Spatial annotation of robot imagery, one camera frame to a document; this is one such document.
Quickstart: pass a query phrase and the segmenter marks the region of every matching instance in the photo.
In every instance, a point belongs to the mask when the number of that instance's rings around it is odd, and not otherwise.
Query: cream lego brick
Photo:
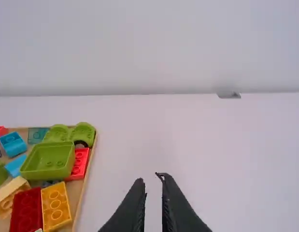
[[[28,181],[21,176],[0,188],[0,219],[5,219],[11,214],[14,195],[28,189],[30,189]]]

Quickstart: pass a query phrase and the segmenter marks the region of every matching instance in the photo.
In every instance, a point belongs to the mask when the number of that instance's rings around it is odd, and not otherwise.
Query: white wall
[[[299,90],[299,0],[0,1],[0,95]]]

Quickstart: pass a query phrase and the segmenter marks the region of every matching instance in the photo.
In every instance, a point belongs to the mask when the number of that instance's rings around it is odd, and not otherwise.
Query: white tabletop
[[[134,180],[161,231],[168,172],[214,232],[299,232],[299,93],[0,98],[0,125],[87,121],[99,131],[80,232],[97,231]]]

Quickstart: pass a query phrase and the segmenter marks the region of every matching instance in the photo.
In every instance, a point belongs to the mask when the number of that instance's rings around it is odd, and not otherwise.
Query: yellow lego brick
[[[27,180],[18,176],[0,188],[0,219],[5,219],[12,212],[14,195],[30,189]]]
[[[41,190],[43,231],[53,231],[72,222],[64,181]]]

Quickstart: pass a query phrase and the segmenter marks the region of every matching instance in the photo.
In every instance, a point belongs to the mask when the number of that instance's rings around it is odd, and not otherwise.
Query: wooden tray
[[[28,128],[9,128],[9,132],[12,131],[17,131],[20,136],[23,138],[23,140],[28,143]],[[98,133],[96,132],[94,144],[92,148],[89,151],[89,162],[87,166],[87,171],[85,178],[83,180],[74,180],[74,181],[69,181],[66,182],[66,187],[67,187],[67,192],[68,192],[68,198],[69,198],[69,203],[70,203],[70,210],[71,210],[71,216],[73,222],[65,227],[62,227],[58,229],[58,232],[74,232],[76,230],[76,224],[77,224],[77,219],[81,211],[81,206],[82,206],[82,198],[83,194],[85,191],[85,184],[88,178],[88,173],[90,169],[90,164],[92,161],[93,156],[95,155],[95,148],[97,145],[97,138],[98,138]],[[25,154],[29,154],[30,150],[32,149],[33,145],[28,145],[28,150],[25,152]],[[5,154],[2,154],[2,157],[0,158],[1,161],[4,163],[8,163],[12,161],[14,158],[10,159],[8,158]],[[9,177],[3,185],[7,184],[8,182],[11,181],[11,177]],[[6,219],[0,220],[0,232],[8,232],[10,229],[10,220],[11,220],[11,215],[9,215]]]

